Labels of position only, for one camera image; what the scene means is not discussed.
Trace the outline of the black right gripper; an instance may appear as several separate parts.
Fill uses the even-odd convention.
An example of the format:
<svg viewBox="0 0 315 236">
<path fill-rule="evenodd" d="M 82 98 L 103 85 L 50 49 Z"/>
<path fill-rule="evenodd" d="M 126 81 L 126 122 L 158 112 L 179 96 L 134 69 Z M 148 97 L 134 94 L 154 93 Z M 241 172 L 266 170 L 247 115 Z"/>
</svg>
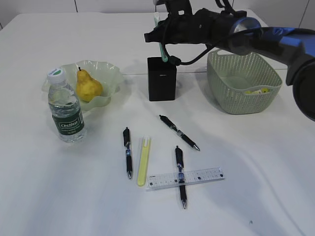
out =
<svg viewBox="0 0 315 236">
<path fill-rule="evenodd" d="M 193 15 L 178 15 L 160 21 L 149 33 L 145 42 L 165 44 L 213 44 L 228 36 L 236 18 L 207 10 L 198 10 Z"/>
</svg>

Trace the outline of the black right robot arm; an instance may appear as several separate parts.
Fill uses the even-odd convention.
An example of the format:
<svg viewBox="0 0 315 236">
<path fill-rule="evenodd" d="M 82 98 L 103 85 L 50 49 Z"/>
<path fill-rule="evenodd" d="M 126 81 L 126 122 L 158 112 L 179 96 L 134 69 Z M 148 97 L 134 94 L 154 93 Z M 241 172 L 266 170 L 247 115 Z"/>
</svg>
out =
<svg viewBox="0 0 315 236">
<path fill-rule="evenodd" d="M 309 119 L 315 118 L 315 32 L 311 29 L 262 27 L 252 17 L 233 16 L 206 8 L 195 14 L 174 15 L 159 22 L 144 34 L 145 42 L 167 44 L 204 44 L 206 50 L 183 62 L 169 55 L 169 61 L 190 65 L 213 48 L 244 56 L 251 52 L 287 65 L 286 85 L 292 86 L 294 100 Z"/>
</svg>

